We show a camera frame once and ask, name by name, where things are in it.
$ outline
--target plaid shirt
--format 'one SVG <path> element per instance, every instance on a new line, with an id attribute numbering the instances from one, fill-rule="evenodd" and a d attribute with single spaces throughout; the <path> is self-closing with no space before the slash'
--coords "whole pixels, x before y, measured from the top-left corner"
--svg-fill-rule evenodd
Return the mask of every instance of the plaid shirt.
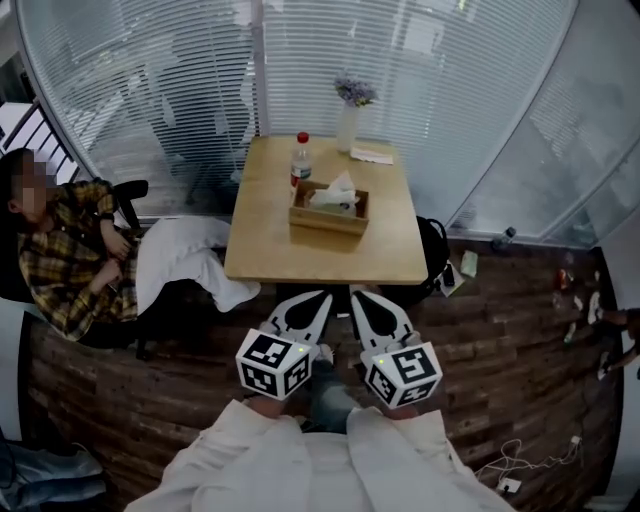
<path id="1" fill-rule="evenodd" d="M 54 221 L 47 233 L 21 233 L 20 270 L 36 306 L 66 338 L 77 341 L 96 322 L 134 320 L 136 263 L 139 242 L 128 231 L 132 244 L 122 264 L 123 279 L 98 294 L 89 283 L 108 259 L 100 232 L 100 218 L 110 217 L 116 206 L 111 185 L 99 179 L 68 184 L 58 189 L 48 209 Z"/>

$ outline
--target hand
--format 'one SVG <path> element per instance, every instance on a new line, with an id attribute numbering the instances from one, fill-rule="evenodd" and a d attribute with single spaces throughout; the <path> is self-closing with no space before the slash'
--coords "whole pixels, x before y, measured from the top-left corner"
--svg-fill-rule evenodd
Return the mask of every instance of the hand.
<path id="1" fill-rule="evenodd" d="M 273 398 L 263 395 L 254 396 L 247 400 L 247 407 L 253 409 L 265 418 L 272 420 L 277 420 L 280 417 L 284 405 L 285 402 L 280 402 L 279 400 L 274 400 Z"/>
<path id="2" fill-rule="evenodd" d="M 102 240 L 104 240 L 104 245 L 107 251 L 109 251 L 109 254 L 115 256 L 120 261 L 124 261 L 131 250 L 131 244 L 116 231 L 116 228 L 113 226 L 113 221 L 107 219 L 101 220 L 100 232 L 102 233 Z"/>
<path id="3" fill-rule="evenodd" d="M 89 284 L 89 288 L 93 293 L 100 293 L 105 286 L 119 281 L 120 279 L 122 279 L 120 263 L 118 263 L 118 260 L 115 258 L 109 258 L 100 269 L 100 272 L 98 272 L 93 278 Z"/>
<path id="4" fill-rule="evenodd" d="M 397 409 L 389 409 L 383 405 L 382 414 L 390 420 L 409 420 L 420 416 L 418 409 L 413 405 L 405 405 L 404 407 L 398 407 Z"/>

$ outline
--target jeans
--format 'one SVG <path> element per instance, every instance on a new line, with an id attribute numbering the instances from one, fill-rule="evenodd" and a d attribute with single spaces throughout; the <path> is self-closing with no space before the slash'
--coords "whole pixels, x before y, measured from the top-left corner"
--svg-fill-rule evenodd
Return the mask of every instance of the jeans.
<path id="1" fill-rule="evenodd" d="M 307 432 L 347 433 L 347 417 L 358 402 L 347 394 L 329 361 L 314 361 L 311 373 L 311 422 Z"/>
<path id="2" fill-rule="evenodd" d="M 93 498 L 106 491 L 98 477 L 101 473 L 100 464 L 85 452 L 61 457 L 45 450 L 0 444 L 0 505 L 19 510 L 46 502 Z"/>

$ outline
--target flower vase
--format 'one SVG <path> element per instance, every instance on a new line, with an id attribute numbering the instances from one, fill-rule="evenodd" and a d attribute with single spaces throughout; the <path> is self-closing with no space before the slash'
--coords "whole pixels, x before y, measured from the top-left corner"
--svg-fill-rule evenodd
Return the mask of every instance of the flower vase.
<path id="1" fill-rule="evenodd" d="M 351 147 L 358 134 L 358 107 L 352 107 L 346 103 L 342 107 L 342 114 L 338 121 L 338 151 L 350 153 Z"/>

